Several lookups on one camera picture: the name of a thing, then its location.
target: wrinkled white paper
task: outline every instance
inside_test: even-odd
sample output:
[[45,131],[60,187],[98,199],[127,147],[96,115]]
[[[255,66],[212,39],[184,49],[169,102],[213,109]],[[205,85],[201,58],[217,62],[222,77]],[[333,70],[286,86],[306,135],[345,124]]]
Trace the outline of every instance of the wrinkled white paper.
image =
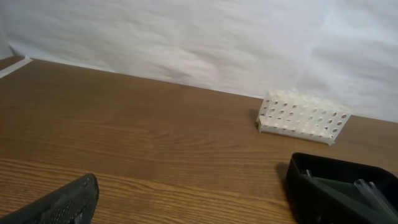
[[262,98],[297,87],[398,121],[395,0],[5,0],[22,55]]
[[0,60],[11,56],[12,53],[8,46],[6,31],[4,30],[4,26],[0,17]]

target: table surface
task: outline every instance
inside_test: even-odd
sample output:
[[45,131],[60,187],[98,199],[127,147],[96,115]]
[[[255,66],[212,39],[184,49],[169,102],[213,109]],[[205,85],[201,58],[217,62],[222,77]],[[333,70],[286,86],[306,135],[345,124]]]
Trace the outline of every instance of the table surface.
[[294,152],[398,174],[397,123],[352,116],[327,146],[259,133],[261,102],[34,60],[0,79],[0,216],[92,172],[92,223],[295,223]]

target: wooden table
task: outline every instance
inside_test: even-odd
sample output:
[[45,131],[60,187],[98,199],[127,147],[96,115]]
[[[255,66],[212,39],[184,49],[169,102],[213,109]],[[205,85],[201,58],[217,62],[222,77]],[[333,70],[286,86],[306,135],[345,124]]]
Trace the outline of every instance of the wooden table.
[[258,133],[260,105],[34,60],[0,79],[0,215],[92,172],[93,223],[294,223],[281,181],[293,152],[398,174],[398,124],[353,116],[327,146]]

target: wood grain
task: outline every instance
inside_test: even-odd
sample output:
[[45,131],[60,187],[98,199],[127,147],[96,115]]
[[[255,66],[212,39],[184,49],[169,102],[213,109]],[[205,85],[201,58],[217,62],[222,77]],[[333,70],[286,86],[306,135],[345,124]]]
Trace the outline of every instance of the wood grain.
[[0,79],[0,215],[93,172],[93,223],[294,223],[281,182],[293,152],[398,173],[396,123],[353,116],[327,146],[258,133],[260,105],[34,60]]

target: perforated white rack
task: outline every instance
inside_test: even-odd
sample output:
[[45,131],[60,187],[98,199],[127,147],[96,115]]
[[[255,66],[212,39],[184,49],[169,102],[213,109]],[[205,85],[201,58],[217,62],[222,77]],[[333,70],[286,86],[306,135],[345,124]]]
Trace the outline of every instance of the perforated white rack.
[[262,102],[257,123],[260,132],[331,145],[350,116],[347,106],[332,100],[296,91],[271,90]]

